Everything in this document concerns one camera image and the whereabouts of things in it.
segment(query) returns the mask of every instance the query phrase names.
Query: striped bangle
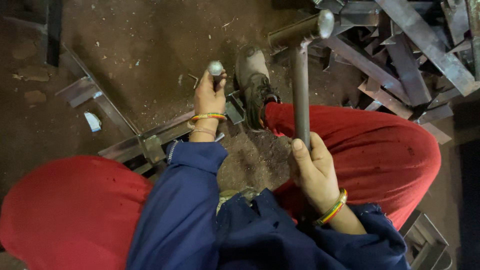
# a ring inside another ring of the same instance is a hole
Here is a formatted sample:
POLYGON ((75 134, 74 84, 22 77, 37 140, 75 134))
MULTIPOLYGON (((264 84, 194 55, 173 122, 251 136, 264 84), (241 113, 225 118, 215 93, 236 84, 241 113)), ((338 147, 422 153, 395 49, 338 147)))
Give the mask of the striped bangle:
POLYGON ((217 118, 219 120, 226 120, 227 117, 224 114, 221 113, 201 113, 197 114, 192 117, 192 122, 197 121, 199 119, 205 119, 205 118, 217 118))
POLYGON ((337 202, 328 210, 321 218, 317 219, 317 225, 325 225, 342 209, 342 207, 347 202, 347 190, 344 188, 340 189, 340 196, 338 197, 337 202))

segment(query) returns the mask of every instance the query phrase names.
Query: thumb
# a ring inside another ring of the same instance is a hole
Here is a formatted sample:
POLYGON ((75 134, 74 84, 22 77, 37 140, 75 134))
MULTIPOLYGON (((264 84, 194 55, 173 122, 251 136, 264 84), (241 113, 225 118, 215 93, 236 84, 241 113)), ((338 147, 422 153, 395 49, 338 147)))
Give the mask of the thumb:
POLYGON ((295 139, 292 141, 292 153, 302 175, 310 173, 315 168, 310 153, 302 140, 295 139))
POLYGON ((225 84, 227 83, 226 79, 222 79, 220 83, 216 85, 215 88, 215 95, 217 97, 224 97, 225 96, 225 84))

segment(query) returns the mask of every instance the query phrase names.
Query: red pants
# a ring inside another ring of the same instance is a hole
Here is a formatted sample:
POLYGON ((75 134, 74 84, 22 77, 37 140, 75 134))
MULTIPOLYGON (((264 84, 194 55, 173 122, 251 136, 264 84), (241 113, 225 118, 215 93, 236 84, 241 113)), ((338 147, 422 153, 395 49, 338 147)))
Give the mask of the red pants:
MULTIPOLYGON (((435 139, 394 115, 311 106, 311 130, 333 155, 348 203, 378 203, 396 228, 421 200, 440 167, 435 139)), ((293 136, 290 104, 269 103, 266 124, 293 136)), ((25 176, 5 197, 0 241, 30 270, 119 270, 142 205, 152 188, 122 164, 78 156, 49 162, 25 176)), ((288 181, 275 191, 290 213, 303 209, 288 181)))

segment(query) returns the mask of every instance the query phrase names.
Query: floor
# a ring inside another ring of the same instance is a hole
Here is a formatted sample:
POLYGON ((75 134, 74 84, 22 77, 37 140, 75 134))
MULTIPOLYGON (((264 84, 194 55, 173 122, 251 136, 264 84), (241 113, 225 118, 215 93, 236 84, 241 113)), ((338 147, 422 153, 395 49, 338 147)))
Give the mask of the floor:
MULTIPOLYGON (((226 91, 233 91, 235 53, 245 44, 259 45, 267 58, 271 82, 283 101, 291 102, 288 62, 270 56, 266 35, 304 17, 302 1, 256 0, 67 0, 64 1, 62 41, 72 48, 100 81, 120 111, 141 130, 148 130, 192 110, 194 80, 211 60, 220 60, 228 73, 226 91)), ((25 60, 15 49, 36 43, 35 31, 0 21, 0 198, 36 166, 53 159, 96 154, 125 137, 93 102, 71 108, 55 92, 76 80, 60 63, 48 68, 49 81, 12 78, 18 69, 38 66, 40 51, 25 60), (25 93, 39 90, 46 101, 27 103, 25 93), (83 117, 89 110, 102 120, 92 133, 83 117)), ((310 103, 340 106, 356 104, 362 82, 356 68, 334 63, 330 73, 309 61, 310 103)), ((453 135, 453 122, 442 127, 453 135)), ((288 178, 286 138, 251 133, 243 125, 223 123, 222 145, 229 156, 218 173, 221 190, 274 189, 288 178)), ((459 246, 456 223, 458 175, 451 169, 452 141, 441 146, 443 165, 438 179, 422 200, 425 211, 450 243, 459 246)), ((24 265, 0 254, 0 270, 24 265)))

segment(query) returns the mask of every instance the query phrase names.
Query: dirty shoe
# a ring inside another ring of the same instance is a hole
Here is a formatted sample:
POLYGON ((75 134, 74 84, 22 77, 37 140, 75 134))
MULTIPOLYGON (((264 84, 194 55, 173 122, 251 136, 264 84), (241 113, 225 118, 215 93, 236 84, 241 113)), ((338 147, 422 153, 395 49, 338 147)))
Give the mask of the dirty shoe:
POLYGON ((265 130, 264 107, 268 102, 280 103, 280 98, 270 85, 265 57, 259 48, 244 46, 235 65, 235 76, 240 96, 247 112, 247 125, 254 132, 265 130))

